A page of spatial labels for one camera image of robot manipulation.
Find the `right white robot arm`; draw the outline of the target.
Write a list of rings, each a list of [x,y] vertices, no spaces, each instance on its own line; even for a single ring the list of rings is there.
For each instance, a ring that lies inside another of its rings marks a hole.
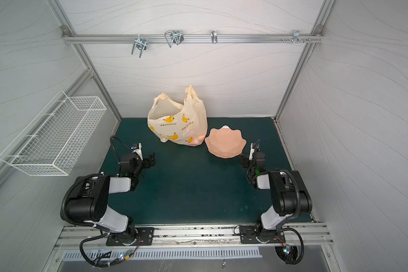
[[[258,242],[271,242],[283,234],[282,227],[286,223],[312,211],[312,200],[299,171],[266,170],[262,152],[241,154],[240,163],[247,169],[247,181],[252,187],[270,191],[272,205],[255,224]]]

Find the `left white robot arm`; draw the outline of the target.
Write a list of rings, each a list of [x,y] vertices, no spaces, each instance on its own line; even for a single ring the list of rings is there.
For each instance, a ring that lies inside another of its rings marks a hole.
[[[138,235],[133,219],[109,207],[108,199],[112,194],[136,190],[141,172],[155,164],[155,153],[146,158],[132,153],[120,160],[117,176],[102,173],[79,176],[62,200],[62,220],[75,226],[97,228],[121,243],[131,243]]]

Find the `cream banana-print plastic bag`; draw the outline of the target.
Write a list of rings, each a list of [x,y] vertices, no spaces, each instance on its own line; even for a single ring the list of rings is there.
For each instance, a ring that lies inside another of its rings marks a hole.
[[[204,102],[192,86],[185,89],[183,103],[162,93],[154,99],[147,117],[149,129],[161,142],[199,146],[207,135],[207,114]]]

